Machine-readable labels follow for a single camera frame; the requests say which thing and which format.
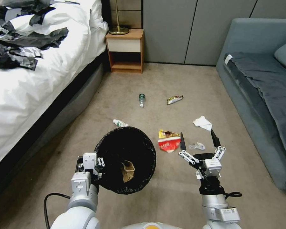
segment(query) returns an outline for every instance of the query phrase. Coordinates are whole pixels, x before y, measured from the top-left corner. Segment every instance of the trash can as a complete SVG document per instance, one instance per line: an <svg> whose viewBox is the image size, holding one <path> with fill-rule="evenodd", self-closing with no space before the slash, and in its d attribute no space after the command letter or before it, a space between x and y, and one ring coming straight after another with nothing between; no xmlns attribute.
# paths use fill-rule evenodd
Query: trash can
<svg viewBox="0 0 286 229"><path fill-rule="evenodd" d="M118 194L131 194L147 185L156 167L156 150L151 140L134 127L120 127L107 133L95 150L103 157L105 167L99 184ZM123 181L122 162L129 161L135 168L133 178Z"/></svg>

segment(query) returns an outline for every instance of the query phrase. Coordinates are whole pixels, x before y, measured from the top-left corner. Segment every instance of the nightstand drawer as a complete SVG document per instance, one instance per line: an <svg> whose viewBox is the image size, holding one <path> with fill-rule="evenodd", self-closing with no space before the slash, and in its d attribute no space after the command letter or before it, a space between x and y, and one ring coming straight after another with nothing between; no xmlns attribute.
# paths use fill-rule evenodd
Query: nightstand drawer
<svg viewBox="0 0 286 229"><path fill-rule="evenodd" d="M139 39L111 39L107 38L110 52L141 52Z"/></svg>

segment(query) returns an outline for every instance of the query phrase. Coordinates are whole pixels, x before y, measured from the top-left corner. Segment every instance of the nightstand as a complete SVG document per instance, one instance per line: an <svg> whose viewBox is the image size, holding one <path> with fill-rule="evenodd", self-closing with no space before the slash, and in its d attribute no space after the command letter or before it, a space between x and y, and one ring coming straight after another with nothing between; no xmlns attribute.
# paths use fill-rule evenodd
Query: nightstand
<svg viewBox="0 0 286 229"><path fill-rule="evenodd" d="M142 73L144 30L130 29L125 35L106 35L111 72Z"/></svg>

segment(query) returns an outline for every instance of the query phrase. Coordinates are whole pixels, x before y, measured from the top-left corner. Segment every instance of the sofa armrest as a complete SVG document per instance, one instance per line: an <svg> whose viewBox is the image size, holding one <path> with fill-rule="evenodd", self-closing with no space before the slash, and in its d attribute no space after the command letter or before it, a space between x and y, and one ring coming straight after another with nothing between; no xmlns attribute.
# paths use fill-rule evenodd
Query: sofa armrest
<svg viewBox="0 0 286 229"><path fill-rule="evenodd" d="M231 52L274 53L286 44L286 19L236 18L232 21L216 69Z"/></svg>

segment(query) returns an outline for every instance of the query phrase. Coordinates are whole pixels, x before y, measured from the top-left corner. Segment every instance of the white duvet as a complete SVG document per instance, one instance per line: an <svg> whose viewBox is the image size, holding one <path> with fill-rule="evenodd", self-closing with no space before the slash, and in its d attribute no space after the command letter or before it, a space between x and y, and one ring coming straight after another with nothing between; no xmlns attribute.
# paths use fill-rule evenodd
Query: white duvet
<svg viewBox="0 0 286 229"><path fill-rule="evenodd" d="M42 51L35 71L0 69L0 161L72 79L106 48L107 24L102 22L100 0L77 2L80 5L53 4L56 9L46 14L43 25L29 26L32 15L11 20L21 32L49 34L67 27L69 33L59 48Z"/></svg>

